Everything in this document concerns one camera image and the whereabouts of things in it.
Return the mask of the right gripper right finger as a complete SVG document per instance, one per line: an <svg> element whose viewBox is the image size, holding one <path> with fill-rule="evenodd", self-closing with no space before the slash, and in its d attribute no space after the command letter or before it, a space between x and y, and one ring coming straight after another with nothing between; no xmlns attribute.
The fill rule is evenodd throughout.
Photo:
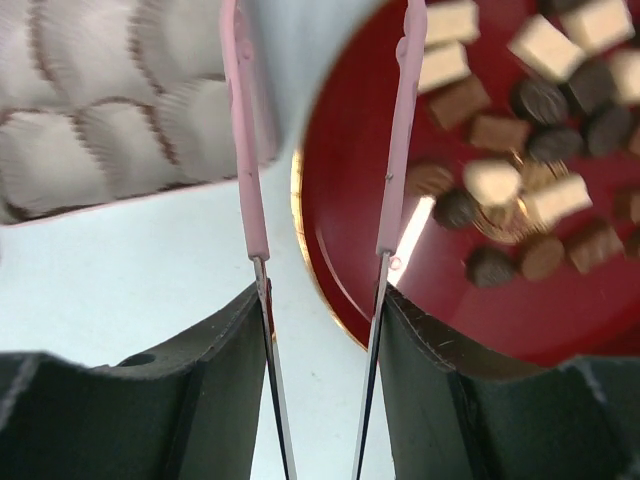
<svg viewBox="0 0 640 480"><path fill-rule="evenodd" d="M639 362L545 369L385 295L380 373L399 479L635 479Z"/></svg>

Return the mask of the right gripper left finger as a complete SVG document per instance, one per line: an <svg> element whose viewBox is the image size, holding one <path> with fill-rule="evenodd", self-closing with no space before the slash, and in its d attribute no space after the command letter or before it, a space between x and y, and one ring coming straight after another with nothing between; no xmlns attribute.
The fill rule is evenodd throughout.
<svg viewBox="0 0 640 480"><path fill-rule="evenodd" d="M220 311L115 366L1 357L5 479L246 479L265 371L247 287Z"/></svg>

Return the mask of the red round plate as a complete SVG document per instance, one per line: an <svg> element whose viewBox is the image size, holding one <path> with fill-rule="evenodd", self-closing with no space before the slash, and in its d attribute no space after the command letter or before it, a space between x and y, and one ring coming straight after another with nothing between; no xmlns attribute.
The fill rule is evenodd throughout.
<svg viewBox="0 0 640 480"><path fill-rule="evenodd" d="M418 92L389 283L482 346L544 367L639 353L639 5L475 1L471 74ZM331 68L297 158L299 242L366 345L403 1Z"/></svg>

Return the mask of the pink chocolate tin box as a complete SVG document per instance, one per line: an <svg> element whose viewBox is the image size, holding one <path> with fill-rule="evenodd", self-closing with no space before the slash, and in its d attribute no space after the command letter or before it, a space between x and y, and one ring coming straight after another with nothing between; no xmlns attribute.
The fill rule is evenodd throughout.
<svg viewBox="0 0 640 480"><path fill-rule="evenodd" d="M239 1L5 1L1 222L237 178Z"/></svg>

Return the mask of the pink metal tongs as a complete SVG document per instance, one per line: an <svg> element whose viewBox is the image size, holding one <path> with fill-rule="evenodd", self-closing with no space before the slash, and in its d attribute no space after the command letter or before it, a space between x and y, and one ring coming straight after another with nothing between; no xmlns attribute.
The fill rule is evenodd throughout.
<svg viewBox="0 0 640 480"><path fill-rule="evenodd" d="M222 2L219 31L226 83L230 93L231 123L236 149L240 206L247 254L254 264L256 286L262 309L267 370L284 473L286 478L294 479L297 473L273 325L271 287L265 266L270 252L250 93L254 50L244 14L238 2ZM379 273L352 469L352 476L355 479L360 478L362 472L377 371L383 303L391 258L396 252L399 241L408 150L427 32L427 6L425 2L408 2L404 15L403 31L404 35L396 46L399 81L377 238Z"/></svg>

